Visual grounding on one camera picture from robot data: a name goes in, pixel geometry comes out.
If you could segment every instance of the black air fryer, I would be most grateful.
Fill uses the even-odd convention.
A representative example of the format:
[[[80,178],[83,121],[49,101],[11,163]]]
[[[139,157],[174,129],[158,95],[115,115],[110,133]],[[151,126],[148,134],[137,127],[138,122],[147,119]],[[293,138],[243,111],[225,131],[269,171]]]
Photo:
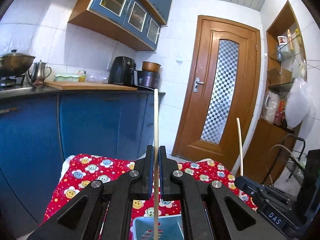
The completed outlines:
[[[134,87],[136,63],[129,57],[116,57],[112,63],[108,84]]]

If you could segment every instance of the checkered glass panel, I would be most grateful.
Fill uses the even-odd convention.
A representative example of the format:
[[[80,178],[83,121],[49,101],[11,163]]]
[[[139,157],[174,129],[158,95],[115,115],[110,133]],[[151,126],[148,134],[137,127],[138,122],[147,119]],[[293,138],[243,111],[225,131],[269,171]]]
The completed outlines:
[[[216,75],[201,140],[220,143],[236,83],[239,45],[220,40]]]

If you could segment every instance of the black countertop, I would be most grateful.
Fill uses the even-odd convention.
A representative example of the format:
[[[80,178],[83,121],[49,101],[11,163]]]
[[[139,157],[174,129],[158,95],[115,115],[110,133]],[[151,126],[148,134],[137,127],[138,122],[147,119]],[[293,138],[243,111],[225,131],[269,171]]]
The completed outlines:
[[[17,91],[10,91],[9,93],[1,94],[0,92],[0,101],[3,103],[5,101],[12,101],[13,99],[20,99],[20,98],[35,98],[35,97],[47,97],[53,95],[64,95],[64,94],[80,94],[80,93],[92,93],[97,92],[100,93],[116,93],[116,94],[154,94],[152,90],[143,90],[139,89],[137,91],[132,90],[60,90],[53,87],[48,86],[41,86],[34,88],[32,90],[17,90]],[[164,96],[164,92],[159,92],[160,96]]]

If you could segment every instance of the wooden stick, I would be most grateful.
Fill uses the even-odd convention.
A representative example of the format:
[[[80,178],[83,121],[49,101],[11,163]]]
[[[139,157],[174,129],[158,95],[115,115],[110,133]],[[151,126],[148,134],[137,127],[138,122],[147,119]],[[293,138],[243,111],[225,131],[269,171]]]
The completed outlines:
[[[243,176],[242,139],[241,139],[240,120],[238,117],[237,117],[237,127],[238,127],[239,152],[240,152],[240,176]],[[239,198],[241,198],[241,197],[242,197],[242,191],[239,190]]]
[[[155,89],[154,96],[154,240],[158,240],[158,222],[159,222],[159,164],[158,164],[158,149],[159,149],[159,97],[158,89]]]

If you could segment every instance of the red floral tablecloth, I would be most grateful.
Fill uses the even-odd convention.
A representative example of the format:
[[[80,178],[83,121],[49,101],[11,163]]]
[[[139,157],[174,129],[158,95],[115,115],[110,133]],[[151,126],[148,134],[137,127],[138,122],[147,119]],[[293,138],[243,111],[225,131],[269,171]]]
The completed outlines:
[[[69,202],[90,181],[100,179],[103,182],[109,182],[117,179],[122,173],[132,170],[133,167],[133,161],[123,161],[87,154],[75,156],[70,160],[68,170],[53,192],[52,199],[44,215],[44,222],[57,212],[60,207]],[[236,195],[239,194],[239,190],[234,184],[235,177],[221,163],[206,160],[196,163],[178,163],[178,167],[197,180],[208,183],[211,180],[220,180]],[[247,194],[242,194],[242,200],[252,209],[257,209]],[[131,226],[133,219],[136,217],[151,217],[154,215],[153,202],[153,194],[150,200],[133,201]],[[162,201],[159,195],[159,216],[177,215],[180,213],[179,201]]]

